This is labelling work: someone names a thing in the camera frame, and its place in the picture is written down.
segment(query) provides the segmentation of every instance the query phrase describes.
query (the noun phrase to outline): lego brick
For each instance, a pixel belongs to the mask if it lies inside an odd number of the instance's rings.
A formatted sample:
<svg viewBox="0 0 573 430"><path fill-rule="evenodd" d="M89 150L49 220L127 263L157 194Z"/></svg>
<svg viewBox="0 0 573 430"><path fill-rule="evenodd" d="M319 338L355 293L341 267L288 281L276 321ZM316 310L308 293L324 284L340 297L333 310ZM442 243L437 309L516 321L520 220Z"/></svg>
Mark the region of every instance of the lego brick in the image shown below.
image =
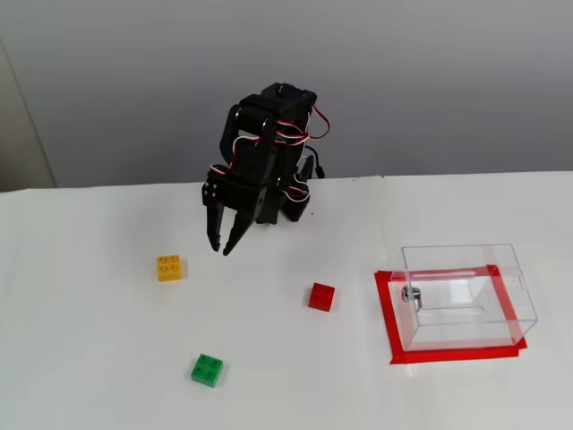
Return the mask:
<svg viewBox="0 0 573 430"><path fill-rule="evenodd" d="M315 283L312 286L311 298L308 301L308 306L313 309L319 309L324 312L330 312L330 307L332 306L333 297L334 297L333 287Z"/></svg>
<svg viewBox="0 0 573 430"><path fill-rule="evenodd" d="M219 359L201 354L191 372L191 379L213 388L223 370L223 362Z"/></svg>
<svg viewBox="0 0 573 430"><path fill-rule="evenodd" d="M179 255L158 257L159 281L180 280L181 278L181 261L179 260Z"/></svg>

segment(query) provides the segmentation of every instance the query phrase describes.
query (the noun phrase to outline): cable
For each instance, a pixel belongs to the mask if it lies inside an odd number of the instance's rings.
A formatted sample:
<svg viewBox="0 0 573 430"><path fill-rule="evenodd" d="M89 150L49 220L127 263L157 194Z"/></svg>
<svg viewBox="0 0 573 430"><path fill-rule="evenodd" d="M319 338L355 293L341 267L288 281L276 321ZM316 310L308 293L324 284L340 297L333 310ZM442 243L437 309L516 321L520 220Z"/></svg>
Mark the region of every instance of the cable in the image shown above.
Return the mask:
<svg viewBox="0 0 573 430"><path fill-rule="evenodd" d="M307 193L306 196L302 200L295 200L290 195L288 195L288 193L286 191L283 191L283 193L285 193L285 196L288 198L288 200L290 200L291 202L295 202L295 203L302 203L311 196L310 193Z"/></svg>
<svg viewBox="0 0 573 430"><path fill-rule="evenodd" d="M296 146L296 145L300 145L301 143L305 143L306 141L308 141L311 138L311 136L309 136L308 134L306 136L304 136L300 141L297 142L293 142L293 143L287 143L284 141L275 141L275 143L278 143L279 145L287 145L287 146Z"/></svg>
<svg viewBox="0 0 573 430"><path fill-rule="evenodd" d="M298 182L299 184L305 184L305 185L306 185L305 182L301 182L301 181L296 181L296 182ZM303 194L307 194L307 193L308 193L308 191L301 190L300 188L296 188L295 186L289 186L288 189L289 189L289 190L296 191L296 192L298 192L298 193L303 193Z"/></svg>
<svg viewBox="0 0 573 430"><path fill-rule="evenodd" d="M296 179L296 175L293 175L293 179L295 180L295 182L298 182L299 184L305 184L306 186L308 186L308 184L306 184L305 182Z"/></svg>
<svg viewBox="0 0 573 430"><path fill-rule="evenodd" d="M255 146L257 143L259 143L259 140L261 139L259 136L238 136L234 141L233 141L233 159L231 160L231 163L229 164L229 170L231 170L231 168L233 167L233 162L235 161L235 145L236 143L239 141L239 139L246 139L247 141L251 141L251 142L255 142ZM210 170L217 173L218 175L226 175L226 172L223 172L217 168L215 168L214 166L210 166Z"/></svg>
<svg viewBox="0 0 573 430"><path fill-rule="evenodd" d="M307 146L306 149L311 150L314 153L314 157L316 157L316 169L314 169L316 176L319 179L324 179L326 175L324 174L324 169L319 164L319 153L312 146Z"/></svg>
<svg viewBox="0 0 573 430"><path fill-rule="evenodd" d="M330 121L327 119L327 117L325 117L325 116L320 112L319 109L316 108L316 106L312 105L312 110L313 110L314 112L316 112L316 115L318 115L318 116L320 116L320 117L322 118L322 120L326 123L326 126L328 127L328 130L327 130L326 132L324 132L324 134L323 134L322 136L319 136L319 137L311 136L311 140L313 140L313 141L319 141L320 139L322 139L324 136L326 136L326 135L329 133L329 131L330 131Z"/></svg>
<svg viewBox="0 0 573 430"><path fill-rule="evenodd" d="M304 134L308 134L308 126L311 123L311 112L308 113L308 117L306 118L306 126L304 128ZM298 158L298 161L296 162L296 165L298 166L301 163L301 159L303 159L303 155L304 155L304 148L306 148L306 143L303 146L303 150L301 152L301 156Z"/></svg>
<svg viewBox="0 0 573 430"><path fill-rule="evenodd" d="M299 127L295 123L289 123L287 121L283 121L283 120L279 119L279 120L277 120L277 124L285 125L287 127L294 127L298 133L304 133L304 131L301 130L301 127Z"/></svg>
<svg viewBox="0 0 573 430"><path fill-rule="evenodd" d="M285 134L283 132L280 132L279 130L277 130L275 133L278 134L280 137L284 137L285 139L303 139L303 138L308 136L306 133L305 134Z"/></svg>

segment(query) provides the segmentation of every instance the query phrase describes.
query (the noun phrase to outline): robotic arm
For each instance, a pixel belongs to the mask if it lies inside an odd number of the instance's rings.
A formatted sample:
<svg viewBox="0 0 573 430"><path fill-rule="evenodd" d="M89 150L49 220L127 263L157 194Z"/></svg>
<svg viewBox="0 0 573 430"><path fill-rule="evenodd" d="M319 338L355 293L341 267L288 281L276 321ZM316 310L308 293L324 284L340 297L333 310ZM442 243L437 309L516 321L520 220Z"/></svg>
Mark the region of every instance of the robotic arm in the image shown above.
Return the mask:
<svg viewBox="0 0 573 430"><path fill-rule="evenodd" d="M306 181L312 175L314 157L301 171L308 140L308 123L316 94L287 83L274 83L261 94L252 94L231 107L219 148L228 164L210 167L202 187L207 207L207 236L215 251L220 247L220 228L225 206L236 210L235 224L224 255L235 248L251 224L277 224L278 211L293 222L300 219L310 200ZM324 177L318 166L317 175Z"/></svg>

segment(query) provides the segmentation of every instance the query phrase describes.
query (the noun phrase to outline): metal bolt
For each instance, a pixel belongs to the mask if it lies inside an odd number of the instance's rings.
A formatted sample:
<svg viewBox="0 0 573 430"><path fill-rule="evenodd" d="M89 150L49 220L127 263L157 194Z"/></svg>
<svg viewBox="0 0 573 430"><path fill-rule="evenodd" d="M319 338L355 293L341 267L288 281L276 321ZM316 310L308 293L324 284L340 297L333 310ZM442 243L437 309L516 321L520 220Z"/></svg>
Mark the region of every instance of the metal bolt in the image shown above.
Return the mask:
<svg viewBox="0 0 573 430"><path fill-rule="evenodd" d="M402 300L405 302L411 302L415 300L417 302L418 310L422 309L422 291L416 287L409 287L406 285L402 288Z"/></svg>

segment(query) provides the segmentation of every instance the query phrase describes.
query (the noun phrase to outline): transparent acrylic box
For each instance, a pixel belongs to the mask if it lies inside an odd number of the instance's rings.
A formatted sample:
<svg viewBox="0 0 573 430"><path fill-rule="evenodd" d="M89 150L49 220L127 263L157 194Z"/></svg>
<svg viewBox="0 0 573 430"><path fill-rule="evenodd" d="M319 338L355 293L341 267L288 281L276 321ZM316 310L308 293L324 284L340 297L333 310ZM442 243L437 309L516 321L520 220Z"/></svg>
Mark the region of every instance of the transparent acrylic box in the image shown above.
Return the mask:
<svg viewBox="0 0 573 430"><path fill-rule="evenodd" d="M404 351L514 346L537 323L512 245L404 247L389 288Z"/></svg>

